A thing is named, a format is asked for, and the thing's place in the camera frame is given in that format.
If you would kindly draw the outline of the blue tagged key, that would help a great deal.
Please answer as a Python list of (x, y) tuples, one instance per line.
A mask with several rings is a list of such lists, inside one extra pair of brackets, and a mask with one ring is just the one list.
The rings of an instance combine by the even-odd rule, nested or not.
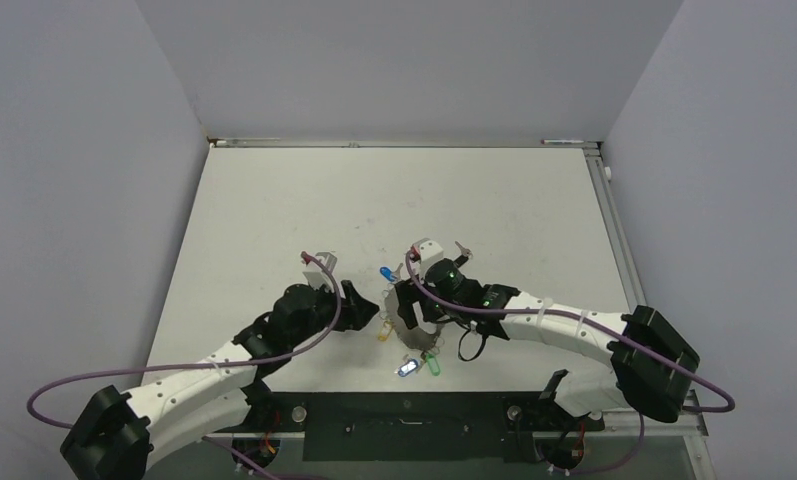
[(390, 283), (398, 283), (403, 280), (403, 265), (398, 265), (395, 268), (383, 266), (379, 269), (380, 274)]
[(417, 372), (420, 366), (421, 364), (417, 359), (408, 358), (396, 369), (395, 373), (401, 378), (406, 378)]

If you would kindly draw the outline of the yellow tagged key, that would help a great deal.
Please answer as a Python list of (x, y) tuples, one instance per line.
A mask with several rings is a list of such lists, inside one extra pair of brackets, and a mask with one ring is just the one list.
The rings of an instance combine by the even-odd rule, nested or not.
[(394, 324), (389, 320), (383, 321), (376, 338), (379, 342), (386, 342), (393, 332)]

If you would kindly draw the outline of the metal key ring plate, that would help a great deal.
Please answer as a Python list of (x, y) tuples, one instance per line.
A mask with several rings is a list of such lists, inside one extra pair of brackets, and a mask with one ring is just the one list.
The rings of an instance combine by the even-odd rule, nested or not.
[(394, 333), (401, 343), (410, 350), (436, 353), (442, 332), (442, 325), (433, 324), (428, 331), (420, 326), (423, 316), (416, 312), (419, 307), (424, 312), (421, 294), (411, 280), (391, 284), (383, 291), (382, 317), (393, 326)]

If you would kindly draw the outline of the black tagged key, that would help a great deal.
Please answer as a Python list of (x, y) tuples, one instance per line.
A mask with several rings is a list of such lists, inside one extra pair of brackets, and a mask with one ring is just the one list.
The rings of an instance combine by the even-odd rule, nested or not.
[(462, 243), (458, 241), (455, 242), (455, 245), (460, 252), (460, 257), (464, 257), (467, 260), (473, 257), (473, 253), (468, 247), (464, 246)]

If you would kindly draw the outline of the green tagged key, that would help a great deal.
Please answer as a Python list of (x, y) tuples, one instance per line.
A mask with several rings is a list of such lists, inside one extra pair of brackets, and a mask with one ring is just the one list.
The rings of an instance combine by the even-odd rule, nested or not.
[(424, 356), (424, 363), (432, 376), (438, 377), (441, 375), (441, 367), (435, 355), (426, 354)]

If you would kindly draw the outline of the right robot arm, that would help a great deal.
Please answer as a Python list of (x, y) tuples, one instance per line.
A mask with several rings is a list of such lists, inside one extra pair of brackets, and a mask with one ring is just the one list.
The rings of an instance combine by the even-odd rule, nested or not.
[(468, 278), (451, 259), (394, 284), (385, 307), (387, 318), (406, 332), (422, 323), (454, 324), (482, 343), (536, 342), (602, 364), (600, 371), (564, 370), (549, 381), (538, 404), (541, 419), (553, 428), (616, 408), (674, 423), (700, 363), (695, 349), (652, 307), (605, 313), (557, 306), (516, 287)]

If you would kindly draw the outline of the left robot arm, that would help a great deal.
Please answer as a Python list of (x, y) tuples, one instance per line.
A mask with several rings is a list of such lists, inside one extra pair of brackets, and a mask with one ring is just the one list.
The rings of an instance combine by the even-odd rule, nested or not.
[(265, 377), (289, 362), (289, 353), (328, 330), (365, 328), (379, 312), (349, 280), (331, 287), (288, 287), (261, 314), (212, 354), (187, 369), (125, 392), (96, 392), (69, 430), (60, 453), (79, 479), (141, 479), (147, 470), (189, 443), (242, 425), (263, 428), (272, 403)]

